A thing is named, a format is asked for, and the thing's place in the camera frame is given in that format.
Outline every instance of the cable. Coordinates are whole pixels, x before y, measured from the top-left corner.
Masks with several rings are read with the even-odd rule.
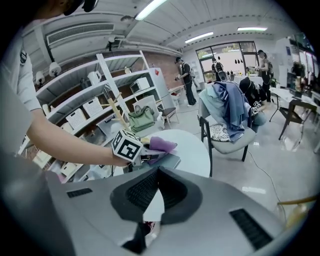
[[[267,173],[264,169],[262,169],[262,168],[257,164],[254,156],[252,155],[252,153],[251,153],[249,150],[248,150],[248,153],[251,155],[251,157],[252,157],[252,159],[253,159],[256,167],[258,167],[261,171],[263,171],[263,172],[270,178],[271,183],[272,183],[272,186],[273,186],[273,189],[274,189],[275,196],[276,196],[276,198],[278,199],[278,201],[281,202],[281,200],[280,200],[280,198],[279,198],[279,196],[278,196],[277,190],[276,190],[276,186],[275,186],[274,180],[271,178],[271,176],[269,175],[269,173]],[[282,210],[283,210],[284,220],[285,220],[285,222],[287,222],[287,217],[286,217],[285,208],[284,208],[284,206],[283,206],[282,204],[280,204],[280,205],[281,205]]]

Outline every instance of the hand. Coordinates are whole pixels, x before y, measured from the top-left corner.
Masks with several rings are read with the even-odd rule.
[[[113,155],[113,161],[114,161],[114,166],[119,166],[119,167],[126,167],[130,162],[127,160],[124,160],[116,155]]]

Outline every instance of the chair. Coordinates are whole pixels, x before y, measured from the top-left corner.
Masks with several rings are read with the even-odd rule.
[[[209,111],[207,110],[204,102],[201,99],[199,99],[198,120],[199,120],[199,125],[201,127],[201,141],[204,142],[204,138],[206,138],[206,140],[208,141],[208,151],[209,151],[209,157],[210,157],[210,163],[211,163],[210,177],[212,177],[212,172],[213,172],[212,149],[216,149],[221,154],[227,155],[244,148],[244,152],[242,156],[242,161],[244,162],[247,155],[248,145],[254,141],[256,137],[256,133],[251,129],[252,120],[251,120],[251,110],[250,110],[247,127],[244,128],[243,136],[241,138],[239,138],[236,142],[213,141],[211,139],[208,139],[208,138],[211,138],[209,122],[206,120],[206,118],[209,116],[210,116]]]
[[[140,99],[139,101],[133,104],[133,108],[136,109],[136,106],[139,106],[140,108],[149,106],[154,111],[154,114],[153,114],[154,125],[147,129],[137,132],[135,134],[136,136],[142,138],[150,134],[153,134],[155,132],[161,131],[165,128],[165,120],[162,117],[162,112],[159,112],[157,108],[155,96],[151,95],[151,96],[144,97],[143,99]]]

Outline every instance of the woman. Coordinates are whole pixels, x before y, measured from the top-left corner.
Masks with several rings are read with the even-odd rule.
[[[269,61],[263,50],[259,50],[258,55],[261,59],[259,71],[263,80],[262,88],[266,93],[266,101],[271,102]]]

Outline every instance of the man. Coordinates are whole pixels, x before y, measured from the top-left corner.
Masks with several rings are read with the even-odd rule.
[[[270,63],[267,59],[267,54],[263,50],[258,50],[258,55],[261,59],[260,66],[258,67],[260,76],[263,80],[262,88],[266,92],[267,102],[271,102],[271,92],[270,92]]]
[[[263,113],[269,105],[267,94],[260,85],[256,86],[249,77],[241,80],[239,87],[252,107],[253,123],[251,129],[257,133],[258,127],[263,126],[267,121],[266,115]]]
[[[224,66],[216,60],[216,58],[212,58],[212,75],[215,75],[215,81],[221,82],[221,78],[219,76],[219,72],[224,71]]]
[[[84,11],[90,12],[96,7],[98,1],[47,0],[43,2],[34,20],[50,19],[61,14],[70,15],[82,3],[84,3],[82,7]],[[33,119],[26,134],[40,150],[61,161],[76,164],[126,165],[126,161],[115,156],[111,148],[85,142],[47,120],[36,98],[32,64],[30,57],[23,50],[22,30],[13,39],[0,63],[0,83],[1,86],[12,89],[24,107],[32,113]]]
[[[177,57],[175,59],[175,64],[179,66],[181,65],[182,68],[182,75],[177,76],[175,80],[183,79],[183,82],[185,84],[186,98],[188,100],[188,107],[191,107],[196,104],[197,101],[192,92],[192,77],[190,66],[188,63],[185,63],[180,57]]]

